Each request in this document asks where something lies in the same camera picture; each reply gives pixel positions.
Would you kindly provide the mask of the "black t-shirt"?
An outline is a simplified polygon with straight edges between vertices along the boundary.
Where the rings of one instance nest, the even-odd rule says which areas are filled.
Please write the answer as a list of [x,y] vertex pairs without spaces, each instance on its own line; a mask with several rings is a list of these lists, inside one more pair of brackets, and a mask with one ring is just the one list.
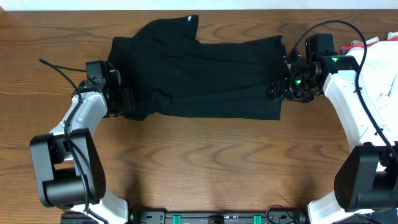
[[267,91],[288,70],[281,36],[203,44],[197,40],[198,22],[197,15],[159,19],[133,37],[113,39],[108,62],[135,104],[125,117],[278,120],[282,102]]

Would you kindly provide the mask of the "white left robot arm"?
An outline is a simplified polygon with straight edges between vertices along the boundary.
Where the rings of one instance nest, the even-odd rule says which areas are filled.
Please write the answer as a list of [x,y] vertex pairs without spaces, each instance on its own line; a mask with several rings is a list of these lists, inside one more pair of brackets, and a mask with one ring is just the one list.
[[121,87],[121,75],[109,62],[88,62],[84,72],[86,79],[72,85],[61,122],[30,141],[39,199],[64,211],[61,223],[134,223],[128,202],[107,188],[93,141],[103,118],[135,108],[132,92]]

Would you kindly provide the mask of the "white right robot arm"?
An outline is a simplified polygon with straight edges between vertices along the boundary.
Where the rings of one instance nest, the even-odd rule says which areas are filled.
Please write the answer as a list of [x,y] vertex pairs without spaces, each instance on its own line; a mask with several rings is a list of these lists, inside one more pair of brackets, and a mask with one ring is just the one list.
[[267,94],[309,102],[316,95],[332,103],[349,142],[349,156],[337,172],[333,191],[307,205],[307,223],[344,223],[368,214],[397,210],[397,138],[382,127],[360,69],[352,56],[300,57],[277,73]]

